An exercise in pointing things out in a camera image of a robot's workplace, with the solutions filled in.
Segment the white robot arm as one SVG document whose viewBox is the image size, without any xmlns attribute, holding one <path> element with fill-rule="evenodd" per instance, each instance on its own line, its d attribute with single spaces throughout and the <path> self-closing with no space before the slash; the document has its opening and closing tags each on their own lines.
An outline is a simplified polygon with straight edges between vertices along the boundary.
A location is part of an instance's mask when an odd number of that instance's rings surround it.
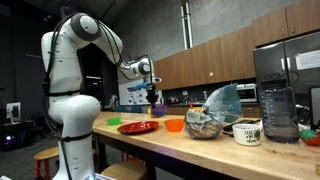
<svg viewBox="0 0 320 180">
<path fill-rule="evenodd" d="M 64 17 L 41 39 L 47 116 L 60 125 L 59 169 L 53 180 L 96 180 L 92 131 L 100 103 L 80 93 L 82 72 L 77 56 L 77 51 L 89 44 L 99 47 L 126 78 L 143 78 L 150 104 L 158 100 L 156 85 L 161 79 L 154 74 L 148 56 L 126 63 L 121 59 L 121 39 L 104 23 L 85 13 Z"/>
</svg>

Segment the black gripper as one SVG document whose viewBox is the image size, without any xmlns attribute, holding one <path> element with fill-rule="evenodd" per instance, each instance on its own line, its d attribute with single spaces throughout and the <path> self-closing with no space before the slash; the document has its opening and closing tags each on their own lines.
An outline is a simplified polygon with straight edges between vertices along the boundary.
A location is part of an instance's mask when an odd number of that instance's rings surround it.
<svg viewBox="0 0 320 180">
<path fill-rule="evenodd" d="M 156 91 L 156 86 L 154 84 L 148 84 L 146 87 L 148 102 L 150 103 L 151 107 L 154 107 L 154 104 L 158 103 L 158 93 Z"/>
</svg>

